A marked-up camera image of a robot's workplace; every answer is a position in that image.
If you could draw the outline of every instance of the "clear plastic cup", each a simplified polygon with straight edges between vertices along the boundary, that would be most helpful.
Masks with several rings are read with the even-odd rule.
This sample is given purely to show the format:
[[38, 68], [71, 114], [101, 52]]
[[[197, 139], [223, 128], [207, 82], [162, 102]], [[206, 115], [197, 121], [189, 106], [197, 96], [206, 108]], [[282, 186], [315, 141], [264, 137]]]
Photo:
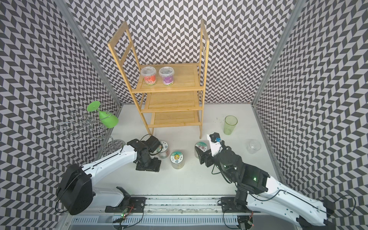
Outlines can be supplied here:
[[142, 68], [141, 75], [144, 77], [147, 85], [156, 84], [156, 69], [152, 66], [146, 66]]
[[236, 119], [236, 117], [231, 115], [225, 117], [224, 133], [226, 135], [230, 135], [233, 132], [237, 123], [238, 119]]
[[261, 149], [261, 144], [257, 140], [250, 139], [245, 143], [245, 147], [250, 154], [255, 154], [258, 150]]
[[172, 85], [174, 83], [174, 69], [171, 67], [162, 67], [159, 74], [162, 78], [162, 83], [164, 85]]

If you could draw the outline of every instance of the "black motor joint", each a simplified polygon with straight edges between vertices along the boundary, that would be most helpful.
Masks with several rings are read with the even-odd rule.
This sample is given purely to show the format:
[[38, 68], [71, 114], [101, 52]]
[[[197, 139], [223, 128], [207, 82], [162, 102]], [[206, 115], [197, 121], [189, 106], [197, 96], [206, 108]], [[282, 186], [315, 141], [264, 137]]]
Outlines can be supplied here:
[[137, 159], [134, 161], [137, 163], [135, 168], [138, 171], [160, 171], [161, 160], [157, 158], [151, 158], [150, 153], [153, 153], [160, 145], [161, 142], [154, 136], [150, 136], [147, 141], [140, 141], [138, 139], [131, 140], [127, 143], [134, 148], [137, 152]]

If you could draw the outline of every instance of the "plastic jar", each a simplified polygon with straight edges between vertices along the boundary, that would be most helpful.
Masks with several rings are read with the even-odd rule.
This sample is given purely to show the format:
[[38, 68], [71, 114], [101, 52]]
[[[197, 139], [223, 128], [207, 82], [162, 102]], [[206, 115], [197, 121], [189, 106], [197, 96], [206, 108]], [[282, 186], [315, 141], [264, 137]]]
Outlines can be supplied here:
[[175, 151], [171, 154], [170, 161], [174, 169], [181, 169], [184, 166], [184, 156], [179, 151]]
[[155, 153], [159, 153], [159, 154], [157, 154], [157, 156], [158, 156], [159, 158], [164, 159], [164, 158], [166, 158], [166, 157], [168, 157], [168, 156], [169, 156], [169, 154], [170, 154], [170, 150], [169, 150], [169, 145], [167, 144], [167, 142], [166, 142], [166, 141], [161, 141], [161, 144], [162, 144], [162, 146], [160, 145], [160, 146], [156, 149], [156, 151], [154, 152], [154, 154], [155, 154]]
[[[197, 143], [195, 144], [195, 146], [197, 146], [197, 147], [198, 147], [200, 150], [202, 150], [203, 152], [206, 152], [206, 151], [207, 151], [207, 149], [208, 149], [207, 144], [206, 144], [206, 143], [204, 143], [204, 142], [202, 142], [202, 141], [197, 142]], [[197, 151], [195, 150], [195, 147], [194, 147], [194, 155], [195, 155], [195, 157], [197, 157], [197, 158], [198, 158], [198, 153], [197, 153]]]
[[174, 83], [174, 69], [171, 67], [162, 67], [159, 74], [162, 78], [162, 83], [164, 85], [172, 85]]
[[152, 66], [146, 66], [142, 68], [141, 75], [144, 77], [147, 85], [156, 84], [156, 69]]

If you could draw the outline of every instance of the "shelf board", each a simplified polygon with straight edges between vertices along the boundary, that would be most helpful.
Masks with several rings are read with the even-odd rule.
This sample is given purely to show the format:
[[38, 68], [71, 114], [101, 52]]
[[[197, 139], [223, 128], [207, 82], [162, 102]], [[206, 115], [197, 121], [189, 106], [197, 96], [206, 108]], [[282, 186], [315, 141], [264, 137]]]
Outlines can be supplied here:
[[[198, 66], [199, 63], [183, 63], [183, 64], [158, 64], [158, 65], [141, 65], [141, 68], [152, 66], [156, 69], [156, 84], [147, 85], [142, 76], [139, 77], [137, 88], [133, 89], [133, 93], [153, 93], [153, 92], [180, 92], [180, 91], [201, 91], [204, 87], [199, 83]], [[174, 83], [166, 86], [162, 83], [159, 75], [160, 68], [170, 66], [174, 69]]]
[[141, 113], [202, 110], [197, 91], [147, 93]]
[[149, 128], [201, 125], [197, 111], [152, 113]]

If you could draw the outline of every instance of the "ventilation grille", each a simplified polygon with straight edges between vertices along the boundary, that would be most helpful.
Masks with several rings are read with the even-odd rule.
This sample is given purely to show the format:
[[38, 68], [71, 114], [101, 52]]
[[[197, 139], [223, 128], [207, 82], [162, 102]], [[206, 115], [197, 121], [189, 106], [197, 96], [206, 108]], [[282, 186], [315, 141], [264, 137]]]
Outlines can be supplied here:
[[[140, 216], [128, 216], [122, 224], [134, 224], [137, 223], [141, 219]], [[224, 217], [224, 220], [227, 225], [236, 225], [238, 224], [237, 218], [235, 217]], [[139, 223], [140, 225], [148, 225], [148, 226], [190, 226], [190, 225], [223, 225], [224, 222], [222, 220], [222, 215], [192, 215], [192, 216], [144, 216], [142, 221]]]
[[98, 216], [76, 216], [71, 222], [72, 224], [96, 224], [98, 222]]
[[[100, 218], [100, 216], [75, 216], [71, 224], [75, 225], [111, 225], [110, 218]], [[119, 215], [114, 216], [114, 220], [120, 218]], [[141, 219], [140, 215], [128, 216], [122, 224], [134, 224]], [[225, 223], [227, 225], [237, 225], [236, 216], [225, 216]], [[195, 226], [195, 225], [224, 225], [221, 215], [152, 215], [144, 216], [138, 225], [146, 226]]]

